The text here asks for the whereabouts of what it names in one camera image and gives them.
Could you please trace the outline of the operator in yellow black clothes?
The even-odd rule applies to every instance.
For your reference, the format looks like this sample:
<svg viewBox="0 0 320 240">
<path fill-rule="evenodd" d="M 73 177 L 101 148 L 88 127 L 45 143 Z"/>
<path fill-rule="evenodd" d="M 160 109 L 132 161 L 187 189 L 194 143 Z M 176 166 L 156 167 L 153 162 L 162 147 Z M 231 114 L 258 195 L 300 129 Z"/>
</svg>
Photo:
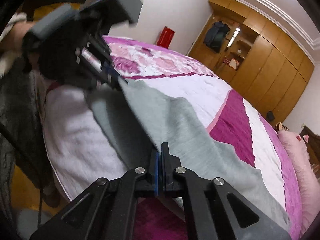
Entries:
<svg viewBox="0 0 320 240">
<path fill-rule="evenodd" d="M 60 195 L 47 157 L 40 119 L 43 77 L 25 58 L 22 40 L 32 22 L 25 12 L 13 14 L 1 34 L 1 227 L 15 231 L 11 182 L 18 166 L 44 202 L 57 207 Z"/>
</svg>

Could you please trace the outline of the dark jacket hanging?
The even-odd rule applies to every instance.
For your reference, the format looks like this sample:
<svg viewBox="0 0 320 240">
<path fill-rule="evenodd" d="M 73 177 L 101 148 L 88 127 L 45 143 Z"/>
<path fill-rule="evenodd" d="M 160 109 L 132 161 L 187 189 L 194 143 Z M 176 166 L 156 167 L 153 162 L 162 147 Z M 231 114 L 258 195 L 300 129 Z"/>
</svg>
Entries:
<svg viewBox="0 0 320 240">
<path fill-rule="evenodd" d="M 220 52 L 226 35 L 230 27 L 221 21 L 214 22 L 212 27 L 207 31 L 203 43 L 216 53 Z"/>
</svg>

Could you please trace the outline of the pink white patterned bedspread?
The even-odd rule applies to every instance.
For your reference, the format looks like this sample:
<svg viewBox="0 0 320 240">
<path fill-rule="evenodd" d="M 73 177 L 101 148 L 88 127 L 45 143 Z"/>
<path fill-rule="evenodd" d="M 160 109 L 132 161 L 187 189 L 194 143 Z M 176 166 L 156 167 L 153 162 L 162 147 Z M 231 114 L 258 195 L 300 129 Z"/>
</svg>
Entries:
<svg viewBox="0 0 320 240">
<path fill-rule="evenodd" d="M 289 216 L 291 238 L 298 239 L 302 203 L 296 174 L 276 131 L 257 110 L 195 59 L 124 37 L 109 36 L 106 42 L 121 74 L 186 98 L 213 139 L 231 144 L 242 161 L 261 171 L 268 191 Z M 66 199 L 73 200 L 99 177 L 114 179 L 125 172 L 83 90 L 52 83 L 43 109 L 48 158 Z"/>
</svg>

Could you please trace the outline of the pink pillow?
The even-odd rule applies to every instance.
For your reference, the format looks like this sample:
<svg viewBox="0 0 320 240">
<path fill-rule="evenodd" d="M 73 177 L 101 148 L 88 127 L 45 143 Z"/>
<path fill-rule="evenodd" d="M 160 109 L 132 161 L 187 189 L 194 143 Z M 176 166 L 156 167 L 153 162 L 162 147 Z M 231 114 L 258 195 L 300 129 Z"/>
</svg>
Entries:
<svg viewBox="0 0 320 240">
<path fill-rule="evenodd" d="M 302 202 L 302 236 L 319 213 L 319 182 L 314 174 L 310 155 L 303 138 L 290 131 L 279 131 L 278 138 L 289 156 L 298 181 Z"/>
</svg>

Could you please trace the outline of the wooden headboard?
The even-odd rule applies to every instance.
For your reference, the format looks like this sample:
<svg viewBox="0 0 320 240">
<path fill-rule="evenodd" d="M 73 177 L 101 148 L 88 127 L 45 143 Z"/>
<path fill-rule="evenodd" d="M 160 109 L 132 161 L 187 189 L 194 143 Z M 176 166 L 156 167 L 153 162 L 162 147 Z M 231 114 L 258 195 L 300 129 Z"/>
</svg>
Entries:
<svg viewBox="0 0 320 240">
<path fill-rule="evenodd" d="M 320 161 L 320 155 L 319 155 L 319 135 L 316 135 L 311 131 L 308 126 L 303 125 L 302 131 L 300 132 L 300 136 L 303 138 L 306 146 L 307 151 L 310 157 L 310 164 L 312 167 L 312 170 L 319 181 L 319 161 Z"/>
</svg>

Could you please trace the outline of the red box by wall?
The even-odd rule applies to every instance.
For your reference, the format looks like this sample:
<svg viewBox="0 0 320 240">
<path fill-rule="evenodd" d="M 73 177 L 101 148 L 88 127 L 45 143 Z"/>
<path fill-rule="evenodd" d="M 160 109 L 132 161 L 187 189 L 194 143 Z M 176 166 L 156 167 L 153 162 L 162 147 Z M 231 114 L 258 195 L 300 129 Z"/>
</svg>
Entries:
<svg viewBox="0 0 320 240">
<path fill-rule="evenodd" d="M 168 49 L 174 35 L 175 35 L 175 32 L 172 29 L 168 27 L 164 27 L 156 45 L 159 47 Z"/>
</svg>

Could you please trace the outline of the wooden wardrobe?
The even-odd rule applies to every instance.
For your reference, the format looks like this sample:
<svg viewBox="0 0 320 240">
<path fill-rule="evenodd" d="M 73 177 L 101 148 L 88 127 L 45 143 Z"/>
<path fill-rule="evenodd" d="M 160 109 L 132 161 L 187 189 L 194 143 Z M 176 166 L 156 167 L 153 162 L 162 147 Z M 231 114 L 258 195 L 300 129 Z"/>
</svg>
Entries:
<svg viewBox="0 0 320 240">
<path fill-rule="evenodd" d="M 189 56 L 242 95 L 272 125 L 302 96 L 314 64 L 296 42 L 262 14 L 236 0 L 209 0 L 213 13 Z M 216 23 L 230 29 L 220 49 L 204 38 Z"/>
</svg>

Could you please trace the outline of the grey pants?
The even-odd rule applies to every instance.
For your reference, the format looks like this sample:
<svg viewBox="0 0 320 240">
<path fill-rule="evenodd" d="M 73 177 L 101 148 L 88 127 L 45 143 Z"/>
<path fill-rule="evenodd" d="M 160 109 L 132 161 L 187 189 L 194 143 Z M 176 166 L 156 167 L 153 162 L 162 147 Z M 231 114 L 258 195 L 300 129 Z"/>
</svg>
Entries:
<svg viewBox="0 0 320 240">
<path fill-rule="evenodd" d="M 170 153 L 200 177 L 221 177 L 285 230 L 289 215 L 270 194 L 261 171 L 239 158 L 235 147 L 213 139 L 208 121 L 199 118 L 189 102 L 202 93 L 187 92 L 189 77 L 141 79 L 108 85 L 89 92 L 86 101 L 110 144 L 129 168 L 136 167 L 149 147 L 169 145 Z"/>
</svg>

